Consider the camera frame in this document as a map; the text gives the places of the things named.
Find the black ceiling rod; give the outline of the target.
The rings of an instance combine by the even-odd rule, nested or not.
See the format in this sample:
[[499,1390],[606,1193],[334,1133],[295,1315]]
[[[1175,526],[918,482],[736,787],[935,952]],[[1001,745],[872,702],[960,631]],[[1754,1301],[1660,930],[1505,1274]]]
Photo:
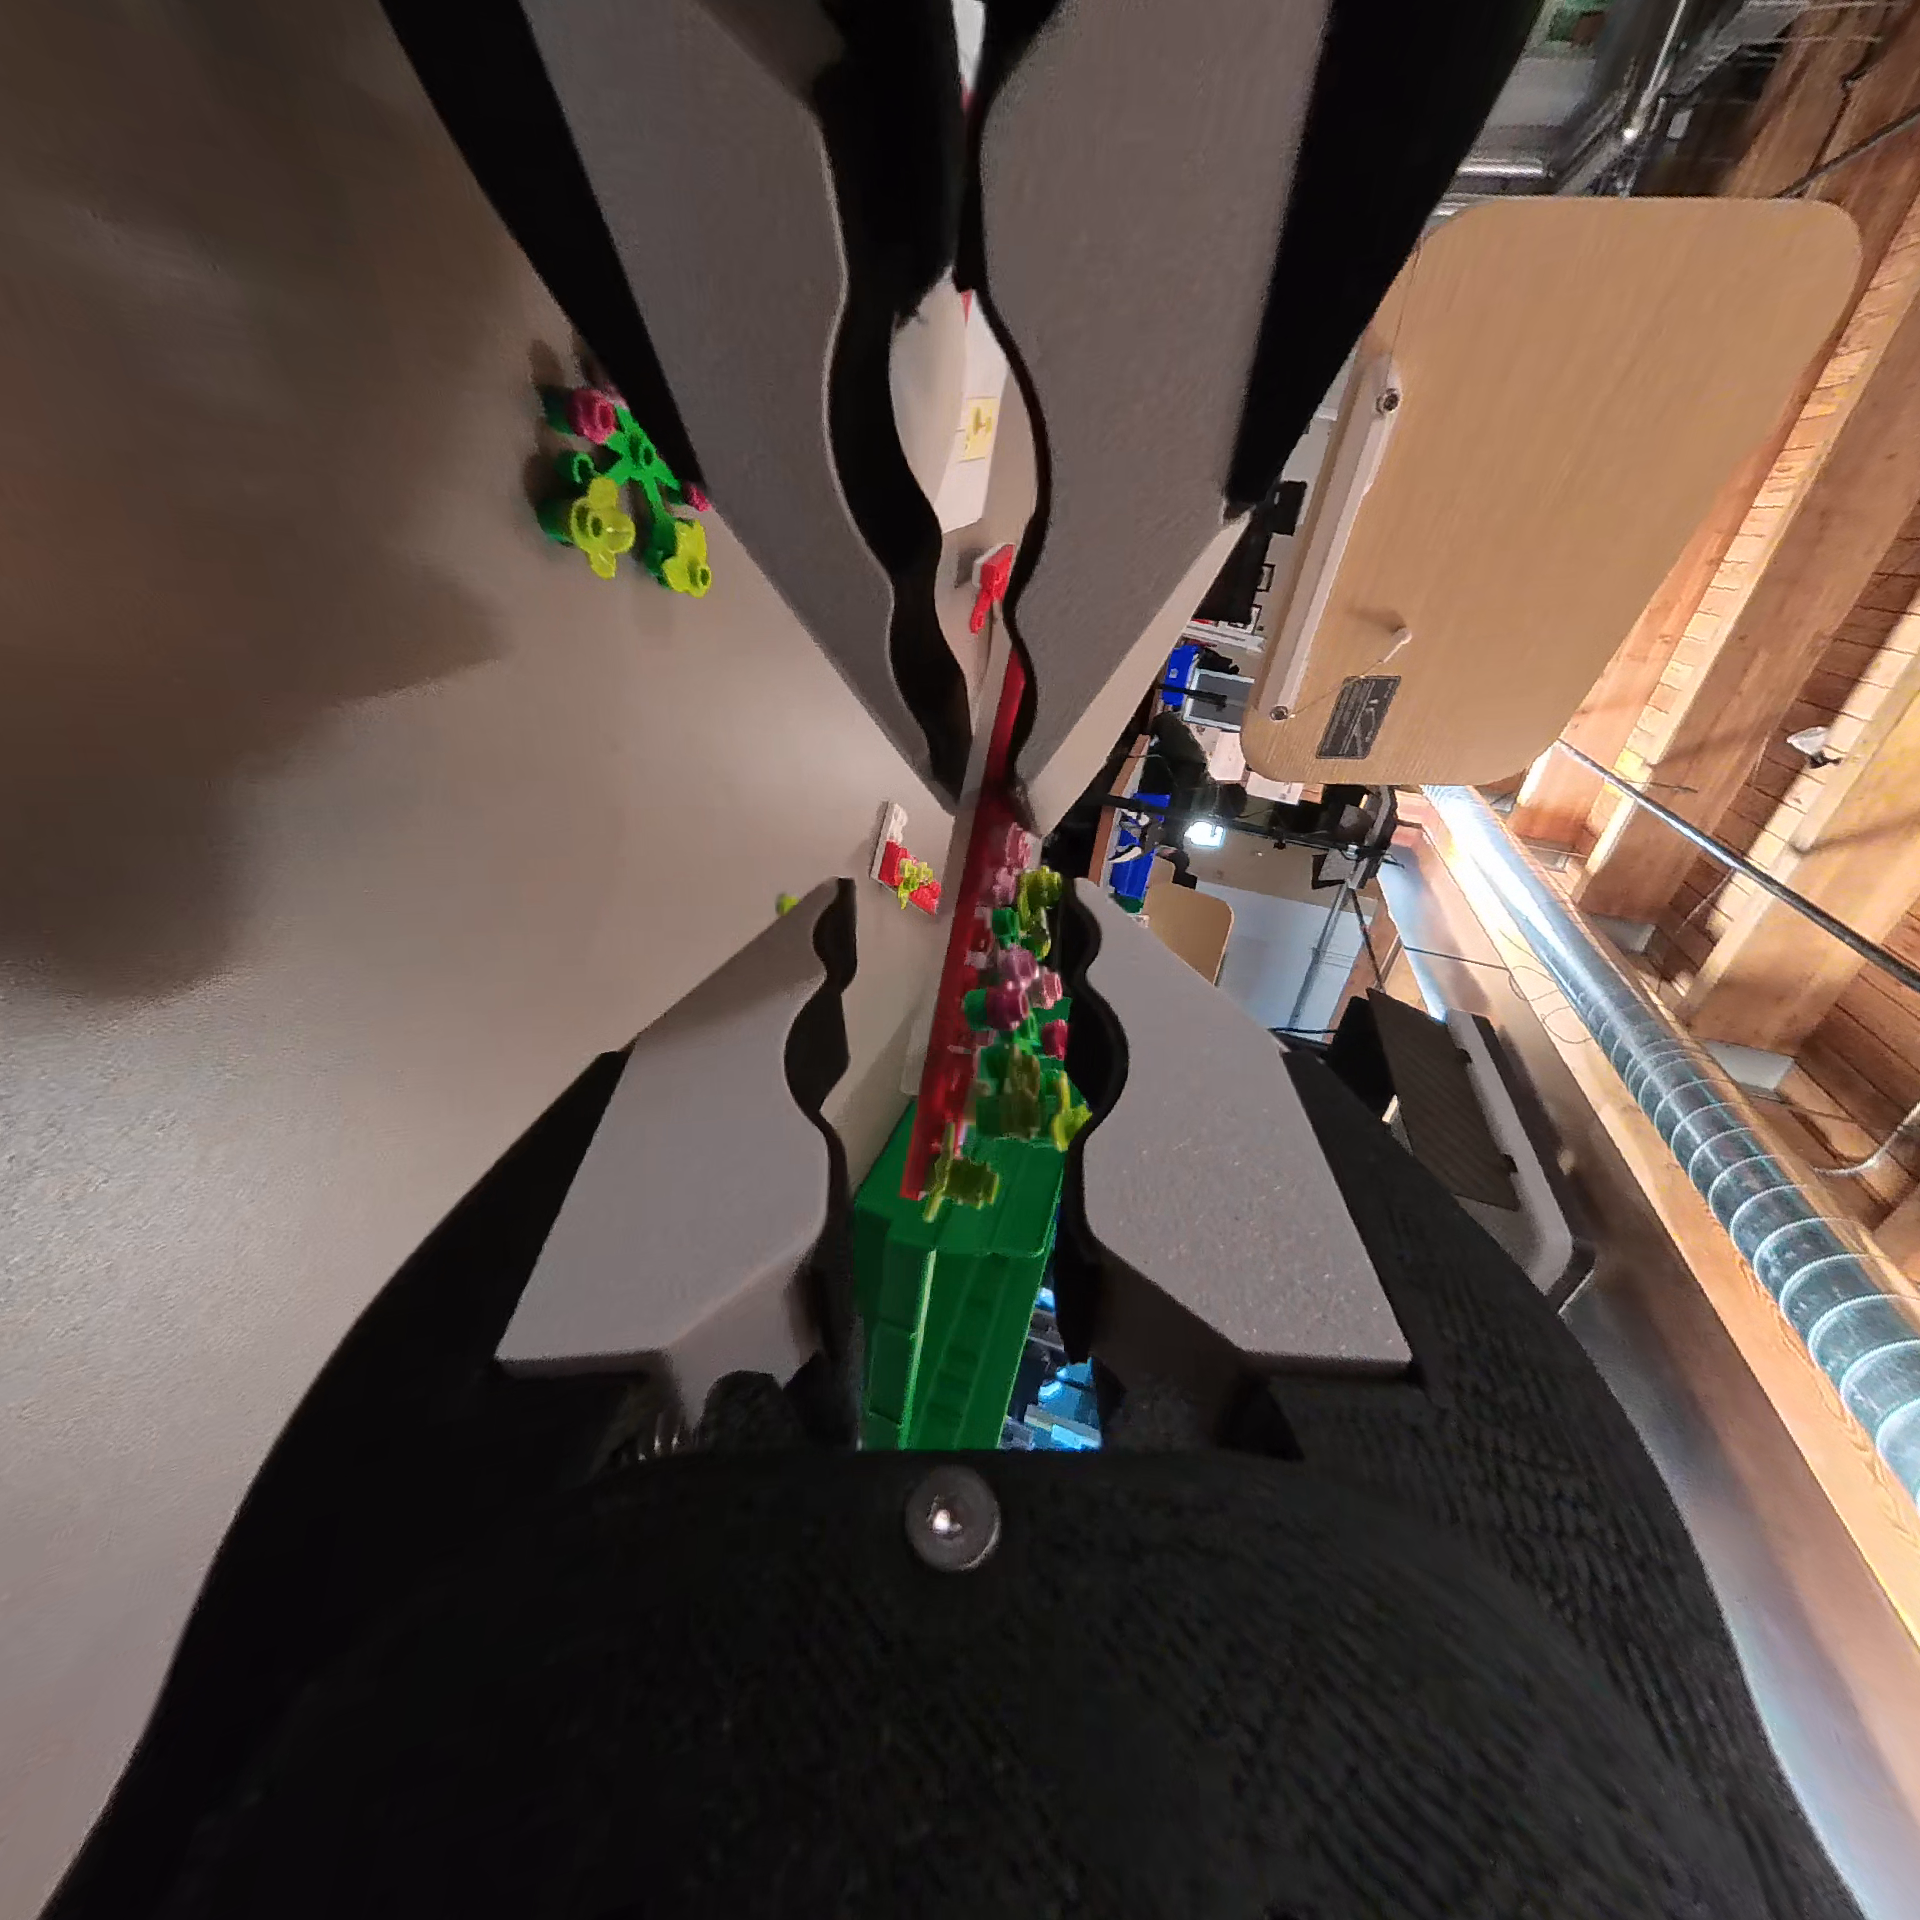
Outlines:
[[1802,921],[1811,925],[1838,946],[1860,959],[1874,973],[1881,973],[1910,994],[1919,994],[1919,965],[1904,961],[1892,949],[1886,949],[1883,945],[1864,936],[1851,925],[1838,919],[1827,909],[1812,904],[1811,898],[1792,890],[1788,882],[1758,866],[1752,858],[1736,854],[1734,848],[1722,843],[1722,839],[1718,839],[1713,833],[1704,833],[1668,806],[1657,803],[1644,787],[1622,777],[1615,769],[1602,766],[1585,751],[1571,745],[1566,738],[1559,736],[1548,753],[1559,753],[1569,757],[1578,769],[1598,777],[1602,787],[1615,792],[1631,807],[1642,809],[1656,824],[1679,835],[1695,854],[1710,858],[1730,877],[1748,880],[1770,902],[1790,909],[1790,913],[1794,913]]

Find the green plastic bin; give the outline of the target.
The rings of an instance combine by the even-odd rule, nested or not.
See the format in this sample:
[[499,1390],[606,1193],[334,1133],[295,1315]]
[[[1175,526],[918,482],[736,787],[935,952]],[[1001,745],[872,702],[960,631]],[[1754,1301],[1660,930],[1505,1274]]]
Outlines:
[[927,1219],[900,1197],[915,1118],[908,1106],[856,1197],[860,1445],[996,1449],[1052,1261],[1065,1159],[1046,1144],[987,1141],[979,1158],[999,1173],[996,1205]]

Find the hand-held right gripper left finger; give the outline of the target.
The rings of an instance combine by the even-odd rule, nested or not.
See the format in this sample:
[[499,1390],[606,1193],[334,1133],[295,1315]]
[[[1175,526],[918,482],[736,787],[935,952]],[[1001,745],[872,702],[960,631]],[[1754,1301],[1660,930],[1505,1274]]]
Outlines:
[[506,1371],[706,1397],[847,1357],[824,1248],[849,1166],[826,1101],[856,936],[852,882],[828,880],[639,1033],[499,1339]]

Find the red lego strip with flowers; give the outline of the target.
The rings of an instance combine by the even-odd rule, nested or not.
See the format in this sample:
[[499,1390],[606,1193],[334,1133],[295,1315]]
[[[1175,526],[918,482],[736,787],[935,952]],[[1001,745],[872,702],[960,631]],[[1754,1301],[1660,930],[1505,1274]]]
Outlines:
[[969,1153],[979,1105],[985,1139],[1042,1137],[1065,1150],[1086,1122],[1063,1079],[1065,986],[1050,962],[1065,880],[1040,864],[1040,837],[1018,797],[1012,735],[1024,694],[1024,666],[1009,657],[966,862],[944,894],[950,946],[900,1177],[904,1201],[927,1221],[999,1202],[996,1168]]

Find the light wooden tabletop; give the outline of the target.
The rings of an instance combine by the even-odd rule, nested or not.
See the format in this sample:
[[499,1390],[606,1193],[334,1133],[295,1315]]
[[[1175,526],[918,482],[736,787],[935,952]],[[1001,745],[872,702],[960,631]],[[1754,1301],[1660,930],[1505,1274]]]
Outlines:
[[1530,769],[1785,418],[1860,259],[1822,200],[1506,200],[1423,240],[1306,501],[1248,773]]

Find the white-based red lego strip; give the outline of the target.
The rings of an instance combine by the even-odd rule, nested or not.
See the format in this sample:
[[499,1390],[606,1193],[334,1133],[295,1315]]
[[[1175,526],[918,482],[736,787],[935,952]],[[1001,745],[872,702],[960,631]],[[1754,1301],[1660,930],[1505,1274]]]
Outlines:
[[892,801],[883,803],[872,846],[872,880],[892,894],[900,909],[935,919],[944,902],[944,887],[934,864],[911,851],[905,830],[905,809]]

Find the green leaf lego flower cluster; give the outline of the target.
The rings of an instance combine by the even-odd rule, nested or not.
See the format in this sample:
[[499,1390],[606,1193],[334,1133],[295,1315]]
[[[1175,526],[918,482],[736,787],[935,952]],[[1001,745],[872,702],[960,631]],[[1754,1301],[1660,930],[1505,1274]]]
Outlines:
[[600,387],[542,387],[553,441],[535,504],[547,542],[610,583],[632,560],[658,587],[702,599],[713,583],[706,493],[681,481],[625,399]]

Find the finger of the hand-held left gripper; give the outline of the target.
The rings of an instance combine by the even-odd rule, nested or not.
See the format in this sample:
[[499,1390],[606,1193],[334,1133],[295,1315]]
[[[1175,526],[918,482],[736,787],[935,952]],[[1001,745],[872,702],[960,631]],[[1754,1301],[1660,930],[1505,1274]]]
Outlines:
[[975,736],[944,637],[966,323],[951,6],[523,6],[705,493],[915,773]]
[[1018,777],[1056,825],[1241,531],[1232,456],[1331,6],[983,10],[976,281],[1039,461]]

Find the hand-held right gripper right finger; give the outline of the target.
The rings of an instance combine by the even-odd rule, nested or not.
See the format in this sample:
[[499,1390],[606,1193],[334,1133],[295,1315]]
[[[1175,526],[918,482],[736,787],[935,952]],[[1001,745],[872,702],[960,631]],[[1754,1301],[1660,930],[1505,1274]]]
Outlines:
[[1063,902],[1067,1153],[1054,1261],[1067,1354],[1116,1386],[1232,1397],[1399,1379],[1414,1357],[1283,1046],[1090,880]]

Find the wooden chair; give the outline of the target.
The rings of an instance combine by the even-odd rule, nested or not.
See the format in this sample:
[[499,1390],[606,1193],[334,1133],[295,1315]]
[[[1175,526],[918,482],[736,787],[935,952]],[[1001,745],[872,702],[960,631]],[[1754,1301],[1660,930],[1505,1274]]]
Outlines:
[[1162,873],[1152,879],[1144,896],[1144,925],[1208,986],[1218,984],[1235,928],[1227,898],[1212,896],[1196,886],[1180,886],[1175,877]]

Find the silver ventilation duct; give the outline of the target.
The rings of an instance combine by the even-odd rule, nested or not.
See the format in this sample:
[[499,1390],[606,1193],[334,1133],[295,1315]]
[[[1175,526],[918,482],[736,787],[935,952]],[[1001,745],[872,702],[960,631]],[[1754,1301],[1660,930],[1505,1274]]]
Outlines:
[[1430,785],[1424,799],[1848,1419],[1915,1505],[1915,1299],[1868,1234],[1774,1150],[1739,1083],[1602,945],[1489,801],[1466,785]]

